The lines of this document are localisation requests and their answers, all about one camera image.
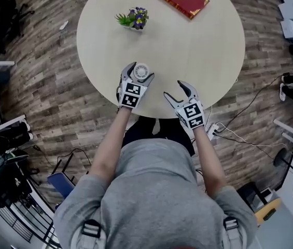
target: potted plant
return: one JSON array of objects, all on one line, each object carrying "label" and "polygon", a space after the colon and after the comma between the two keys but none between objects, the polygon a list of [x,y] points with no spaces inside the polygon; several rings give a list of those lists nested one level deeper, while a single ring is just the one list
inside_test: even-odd
[{"label": "potted plant", "polygon": [[135,7],[130,9],[130,13],[126,16],[125,14],[116,15],[115,17],[120,25],[137,31],[143,31],[146,22],[148,20],[147,10],[142,7]]}]

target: round table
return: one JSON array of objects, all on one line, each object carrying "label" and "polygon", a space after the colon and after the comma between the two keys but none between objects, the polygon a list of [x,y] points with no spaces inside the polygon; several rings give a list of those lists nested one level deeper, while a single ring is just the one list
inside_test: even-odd
[{"label": "round table", "polygon": [[[136,6],[149,15],[141,33],[114,18]],[[133,112],[173,118],[163,92],[187,99],[177,83],[183,80],[197,89],[204,108],[213,105],[239,75],[245,38],[230,0],[210,0],[193,20],[163,0],[88,0],[78,23],[77,49],[91,83],[115,104],[121,71],[134,61],[146,63],[155,78]]]}]

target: backpack strap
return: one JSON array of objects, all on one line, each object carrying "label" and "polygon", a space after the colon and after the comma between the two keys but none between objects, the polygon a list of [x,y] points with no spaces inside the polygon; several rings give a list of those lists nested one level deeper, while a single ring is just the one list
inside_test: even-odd
[{"label": "backpack strap", "polygon": [[105,249],[106,233],[101,228],[100,208],[75,231],[71,249]]},{"label": "backpack strap", "polygon": [[234,217],[224,219],[222,245],[224,249],[246,249],[246,232]]}]

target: strap buckle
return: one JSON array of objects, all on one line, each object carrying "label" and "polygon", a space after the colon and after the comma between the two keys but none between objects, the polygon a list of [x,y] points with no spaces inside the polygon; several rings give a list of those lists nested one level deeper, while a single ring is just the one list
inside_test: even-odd
[{"label": "strap buckle", "polygon": [[99,239],[101,225],[94,219],[89,219],[84,222],[82,234]]},{"label": "strap buckle", "polygon": [[239,223],[234,217],[227,217],[224,219],[224,228],[226,231],[237,229],[239,227]]}]

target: wooden floor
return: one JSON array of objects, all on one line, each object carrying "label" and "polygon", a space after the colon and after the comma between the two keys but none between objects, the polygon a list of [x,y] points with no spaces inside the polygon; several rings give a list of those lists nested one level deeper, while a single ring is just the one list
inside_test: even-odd
[{"label": "wooden floor", "polygon": [[[34,176],[42,182],[38,190],[51,206],[62,200],[47,183],[57,156],[79,147],[92,161],[115,117],[116,107],[97,92],[79,63],[76,30],[86,1],[17,0],[18,5],[27,3],[36,13],[26,18],[24,37],[10,42],[6,55],[1,56],[1,59],[16,61],[10,82],[1,92],[3,115],[11,119],[26,114],[35,135],[33,142],[51,163],[42,153],[33,148],[26,149],[30,154],[30,166],[40,169]],[[231,1],[243,23],[246,54],[237,83],[213,106],[210,122],[225,124],[251,102],[260,88],[282,73],[293,72],[293,58],[280,26],[281,14],[277,7],[280,0]],[[66,20],[68,25],[60,31],[59,27]],[[279,117],[293,126],[293,101],[280,102],[278,84],[277,80],[263,90],[229,128],[255,144],[283,142],[281,130],[272,121]],[[237,139],[229,131],[221,135]],[[256,181],[259,188],[276,187],[281,182],[284,168],[274,168],[272,159],[258,148],[220,137],[212,142],[233,186]],[[274,157],[282,147],[262,148]],[[198,165],[198,156],[193,159]],[[89,167],[85,155],[76,153],[68,174],[78,179]]]}]

